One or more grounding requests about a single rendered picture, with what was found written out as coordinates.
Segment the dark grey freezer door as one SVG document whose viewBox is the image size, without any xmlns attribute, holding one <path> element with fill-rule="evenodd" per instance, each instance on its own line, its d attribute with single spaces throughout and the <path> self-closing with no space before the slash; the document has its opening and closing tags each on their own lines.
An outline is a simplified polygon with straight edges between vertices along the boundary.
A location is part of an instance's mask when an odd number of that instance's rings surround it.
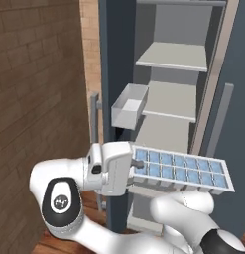
<svg viewBox="0 0 245 254">
<path fill-rule="evenodd" d="M 104 142 L 124 141 L 130 132 L 111 126 L 111 107 L 133 82 L 136 0 L 98 0 Z"/>
</svg>

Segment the grey fridge cabinet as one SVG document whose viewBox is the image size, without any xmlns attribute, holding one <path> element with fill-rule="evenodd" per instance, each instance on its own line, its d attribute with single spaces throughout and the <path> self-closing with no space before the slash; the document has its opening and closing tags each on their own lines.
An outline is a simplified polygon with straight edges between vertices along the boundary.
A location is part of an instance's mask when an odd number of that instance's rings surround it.
<svg viewBox="0 0 245 254">
<path fill-rule="evenodd" d="M 226 55 L 239 0 L 224 7 L 138 4 L 134 81 L 189 84 L 196 87 L 196 120 L 145 114 L 134 140 L 139 145 L 198 155 Z M 136 65 L 153 42 L 204 46 L 207 72 Z"/>
</svg>

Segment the white ice cube tray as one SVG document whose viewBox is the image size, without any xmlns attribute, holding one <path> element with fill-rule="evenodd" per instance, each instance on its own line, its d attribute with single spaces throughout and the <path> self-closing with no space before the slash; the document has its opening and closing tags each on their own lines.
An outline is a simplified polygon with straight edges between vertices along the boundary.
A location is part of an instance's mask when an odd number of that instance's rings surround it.
<svg viewBox="0 0 245 254">
<path fill-rule="evenodd" d="M 133 158 L 144 164 L 141 169 L 133 167 L 130 170 L 135 183 L 212 194 L 235 192 L 224 160 L 136 145 L 133 146 Z"/>
</svg>

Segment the dark grey fridge door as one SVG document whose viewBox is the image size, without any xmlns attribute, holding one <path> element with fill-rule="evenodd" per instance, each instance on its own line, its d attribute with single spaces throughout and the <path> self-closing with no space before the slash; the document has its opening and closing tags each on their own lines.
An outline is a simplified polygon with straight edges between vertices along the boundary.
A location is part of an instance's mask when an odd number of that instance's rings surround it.
<svg viewBox="0 0 245 254">
<path fill-rule="evenodd" d="M 214 198 L 212 218 L 223 229 L 242 237 L 245 232 L 245 0 L 239 0 L 229 44 L 214 94 L 200 153 L 210 140 L 221 95 L 227 83 L 234 85 L 214 157 L 226 161 L 234 192 Z"/>
</svg>

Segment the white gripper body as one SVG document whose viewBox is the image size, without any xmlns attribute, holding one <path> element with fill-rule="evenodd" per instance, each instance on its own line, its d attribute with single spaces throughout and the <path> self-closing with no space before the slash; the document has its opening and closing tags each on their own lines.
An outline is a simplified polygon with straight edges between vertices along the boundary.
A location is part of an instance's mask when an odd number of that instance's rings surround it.
<svg viewBox="0 0 245 254">
<path fill-rule="evenodd" d="M 110 142 L 102 146 L 104 184 L 101 194 L 121 196 L 125 193 L 133 150 L 129 142 Z"/>
</svg>

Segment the white door bin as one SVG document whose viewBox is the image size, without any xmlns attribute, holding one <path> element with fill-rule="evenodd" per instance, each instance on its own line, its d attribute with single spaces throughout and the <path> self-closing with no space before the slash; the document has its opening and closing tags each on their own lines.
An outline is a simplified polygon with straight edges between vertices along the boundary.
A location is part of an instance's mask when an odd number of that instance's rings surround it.
<svg viewBox="0 0 245 254">
<path fill-rule="evenodd" d="M 111 107 L 113 127 L 134 130 L 147 103 L 149 87 L 128 83 Z"/>
</svg>

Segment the white freezer shelf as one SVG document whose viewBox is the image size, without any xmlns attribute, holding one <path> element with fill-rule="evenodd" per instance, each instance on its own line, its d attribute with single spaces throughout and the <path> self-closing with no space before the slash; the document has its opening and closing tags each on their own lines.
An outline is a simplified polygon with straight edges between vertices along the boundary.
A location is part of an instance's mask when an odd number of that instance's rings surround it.
<svg viewBox="0 0 245 254">
<path fill-rule="evenodd" d="M 224 7 L 225 0 L 136 0 L 138 4 Z"/>
<path fill-rule="evenodd" d="M 189 84 L 150 81 L 145 114 L 196 120 L 196 87 Z"/>
<path fill-rule="evenodd" d="M 207 72 L 204 46 L 153 42 L 136 65 Z"/>
</svg>

